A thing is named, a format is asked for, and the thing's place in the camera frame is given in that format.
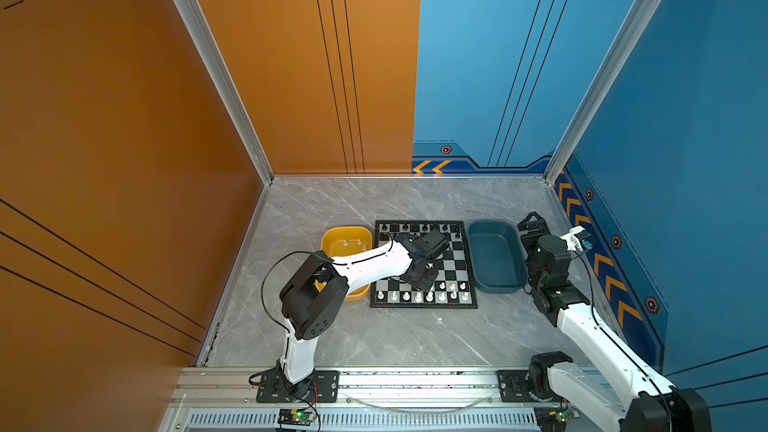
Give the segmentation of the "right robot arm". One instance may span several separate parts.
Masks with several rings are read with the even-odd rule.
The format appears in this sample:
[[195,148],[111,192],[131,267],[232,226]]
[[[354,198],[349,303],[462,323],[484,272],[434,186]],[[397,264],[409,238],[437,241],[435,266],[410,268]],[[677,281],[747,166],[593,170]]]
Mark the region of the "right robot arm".
[[563,236],[529,213],[517,225],[528,284],[537,309],[569,337],[598,369],[606,386],[588,378],[562,352],[532,357],[527,381],[533,398],[563,399],[603,431],[709,431],[711,414],[693,389],[680,389],[605,325],[593,303],[569,279],[573,259],[592,246],[575,226]]

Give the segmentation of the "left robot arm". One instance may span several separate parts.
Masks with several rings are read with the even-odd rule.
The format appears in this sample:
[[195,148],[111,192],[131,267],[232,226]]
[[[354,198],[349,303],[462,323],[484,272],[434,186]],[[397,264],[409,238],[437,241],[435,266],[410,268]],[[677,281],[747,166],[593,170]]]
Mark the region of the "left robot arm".
[[311,389],[317,338],[335,321],[346,297],[372,283],[396,277],[428,292],[449,236],[438,230],[399,233],[384,245],[349,256],[311,252],[279,293],[286,345],[276,363],[281,385],[297,399]]

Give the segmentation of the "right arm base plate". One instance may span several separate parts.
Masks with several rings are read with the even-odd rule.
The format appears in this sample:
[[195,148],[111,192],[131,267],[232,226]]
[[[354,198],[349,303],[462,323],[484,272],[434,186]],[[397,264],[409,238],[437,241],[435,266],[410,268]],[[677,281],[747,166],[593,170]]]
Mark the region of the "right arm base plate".
[[499,370],[496,372],[500,398],[503,403],[552,402],[558,400],[545,372],[530,370]]

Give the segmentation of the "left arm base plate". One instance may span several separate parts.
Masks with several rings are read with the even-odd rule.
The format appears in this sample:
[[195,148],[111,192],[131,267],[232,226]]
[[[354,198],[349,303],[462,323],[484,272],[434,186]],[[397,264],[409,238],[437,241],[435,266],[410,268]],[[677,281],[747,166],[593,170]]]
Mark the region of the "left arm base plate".
[[300,382],[290,383],[276,368],[254,374],[249,383],[256,388],[258,403],[335,403],[338,397],[340,372],[315,370]]

